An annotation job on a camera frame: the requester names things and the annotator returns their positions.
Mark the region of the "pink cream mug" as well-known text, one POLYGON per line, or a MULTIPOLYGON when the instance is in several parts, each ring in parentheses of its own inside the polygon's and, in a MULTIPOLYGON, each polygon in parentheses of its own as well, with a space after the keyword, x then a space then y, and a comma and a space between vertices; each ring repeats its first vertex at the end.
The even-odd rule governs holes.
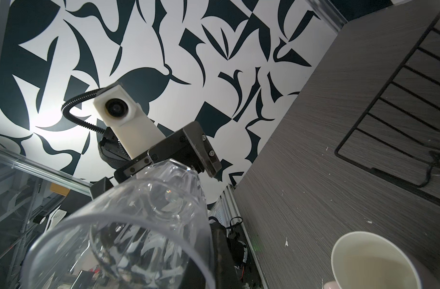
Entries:
POLYGON ((384 237, 356 231, 336 241, 334 280, 324 289, 440 289, 436 277, 412 255, 384 237))

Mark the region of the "clear glass cup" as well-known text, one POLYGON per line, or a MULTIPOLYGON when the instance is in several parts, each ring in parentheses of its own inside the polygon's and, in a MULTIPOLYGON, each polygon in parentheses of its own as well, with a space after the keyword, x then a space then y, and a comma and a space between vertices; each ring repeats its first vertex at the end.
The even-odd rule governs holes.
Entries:
POLYGON ((22 266, 24 289, 213 289, 215 261, 198 173, 149 166, 49 229, 22 266))

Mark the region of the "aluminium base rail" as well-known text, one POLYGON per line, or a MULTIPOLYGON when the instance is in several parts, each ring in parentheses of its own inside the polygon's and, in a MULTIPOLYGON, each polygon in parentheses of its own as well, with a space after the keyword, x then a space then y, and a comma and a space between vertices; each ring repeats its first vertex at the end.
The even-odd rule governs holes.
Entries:
POLYGON ((209 218, 226 227, 228 250, 233 259, 233 276, 227 280, 238 281, 241 289, 267 289, 269 286, 258 257, 259 245, 246 229, 232 185, 227 185, 211 206, 209 218))

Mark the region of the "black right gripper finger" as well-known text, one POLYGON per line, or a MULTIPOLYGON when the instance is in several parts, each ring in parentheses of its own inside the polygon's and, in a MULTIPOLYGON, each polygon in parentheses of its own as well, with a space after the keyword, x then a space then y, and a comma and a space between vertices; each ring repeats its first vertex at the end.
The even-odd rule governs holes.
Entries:
POLYGON ((215 255, 214 278, 217 289, 241 289, 242 283, 234 267, 233 257, 227 242, 227 231, 218 222, 210 224, 215 255))

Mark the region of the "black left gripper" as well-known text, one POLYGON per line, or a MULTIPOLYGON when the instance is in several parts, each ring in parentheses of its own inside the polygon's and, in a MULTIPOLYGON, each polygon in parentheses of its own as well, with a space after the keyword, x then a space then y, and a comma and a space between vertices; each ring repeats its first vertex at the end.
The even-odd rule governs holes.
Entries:
POLYGON ((172 133, 143 153, 131 157, 111 128, 106 128, 98 143, 98 152, 103 161, 114 168, 114 178, 122 183, 142 169, 159 162, 173 159, 215 177, 222 169, 212 145, 199 122, 191 122, 172 133))

